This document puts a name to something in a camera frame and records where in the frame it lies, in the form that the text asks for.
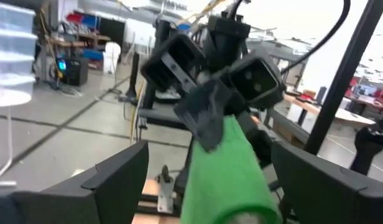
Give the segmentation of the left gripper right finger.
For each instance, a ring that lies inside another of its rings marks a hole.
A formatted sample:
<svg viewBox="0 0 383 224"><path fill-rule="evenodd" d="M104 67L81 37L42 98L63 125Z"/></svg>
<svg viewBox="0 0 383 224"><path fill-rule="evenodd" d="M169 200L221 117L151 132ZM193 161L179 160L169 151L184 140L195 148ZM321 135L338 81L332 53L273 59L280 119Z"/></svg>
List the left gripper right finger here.
<svg viewBox="0 0 383 224"><path fill-rule="evenodd" d="M272 163L284 197L284 218L300 224L383 224L383 182L298 149L272 146Z"/></svg>

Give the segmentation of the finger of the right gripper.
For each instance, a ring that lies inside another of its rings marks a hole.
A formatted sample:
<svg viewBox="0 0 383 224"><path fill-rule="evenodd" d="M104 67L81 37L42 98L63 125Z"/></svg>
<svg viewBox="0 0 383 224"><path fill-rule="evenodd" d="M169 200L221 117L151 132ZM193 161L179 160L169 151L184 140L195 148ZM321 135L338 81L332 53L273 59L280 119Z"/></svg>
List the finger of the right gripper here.
<svg viewBox="0 0 383 224"><path fill-rule="evenodd" d="M235 114L242 133L252 146L252 150L257 157L261 168L266 168L272 163L271 147L273 140L267 131L260 129L261 121L257 116L249 114L247 111L242 111Z"/></svg>
<svg viewBox="0 0 383 224"><path fill-rule="evenodd" d="M206 152L222 141L224 109L232 91L219 79L198 85L174 108L179 120L191 131Z"/></svg>

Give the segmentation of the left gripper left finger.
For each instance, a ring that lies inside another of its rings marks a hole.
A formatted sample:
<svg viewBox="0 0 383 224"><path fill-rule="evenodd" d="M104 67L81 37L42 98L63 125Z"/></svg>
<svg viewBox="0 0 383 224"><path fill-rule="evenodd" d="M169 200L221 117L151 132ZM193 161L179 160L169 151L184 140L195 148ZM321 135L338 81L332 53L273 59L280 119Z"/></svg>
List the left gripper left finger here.
<svg viewBox="0 0 383 224"><path fill-rule="evenodd" d="M139 141L40 192L0 189L0 224L131 224L148 164Z"/></svg>

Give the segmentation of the light green bandage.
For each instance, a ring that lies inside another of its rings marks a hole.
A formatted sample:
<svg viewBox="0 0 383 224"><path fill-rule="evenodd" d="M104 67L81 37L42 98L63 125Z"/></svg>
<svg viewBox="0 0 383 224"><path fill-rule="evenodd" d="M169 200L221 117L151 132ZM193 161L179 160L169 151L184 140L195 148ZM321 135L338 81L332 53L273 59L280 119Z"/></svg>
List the light green bandage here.
<svg viewBox="0 0 383 224"><path fill-rule="evenodd" d="M220 144L193 146L180 224L282 224L282 216L238 121L224 119Z"/></svg>

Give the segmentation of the black computer tower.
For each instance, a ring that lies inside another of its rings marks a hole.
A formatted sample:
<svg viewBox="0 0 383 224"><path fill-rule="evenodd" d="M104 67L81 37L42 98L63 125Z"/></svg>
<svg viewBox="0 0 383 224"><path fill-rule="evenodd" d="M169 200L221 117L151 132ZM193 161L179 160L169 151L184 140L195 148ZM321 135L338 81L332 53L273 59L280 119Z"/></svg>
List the black computer tower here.
<svg viewBox="0 0 383 224"><path fill-rule="evenodd" d="M64 84L82 86L88 81L88 61L83 57L60 59L58 67L63 74Z"/></svg>

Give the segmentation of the white floor lamp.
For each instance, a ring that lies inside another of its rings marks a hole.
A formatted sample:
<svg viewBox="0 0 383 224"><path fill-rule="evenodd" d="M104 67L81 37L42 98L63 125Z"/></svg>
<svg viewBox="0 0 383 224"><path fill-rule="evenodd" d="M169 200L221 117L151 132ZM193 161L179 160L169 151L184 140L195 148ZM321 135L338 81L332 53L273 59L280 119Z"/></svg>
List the white floor lamp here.
<svg viewBox="0 0 383 224"><path fill-rule="evenodd" d="M0 177L13 162L11 107L32 99L32 73L37 36L32 33L35 12L0 2L0 108L7 109L7 162ZM0 187L14 187L13 180L1 180Z"/></svg>

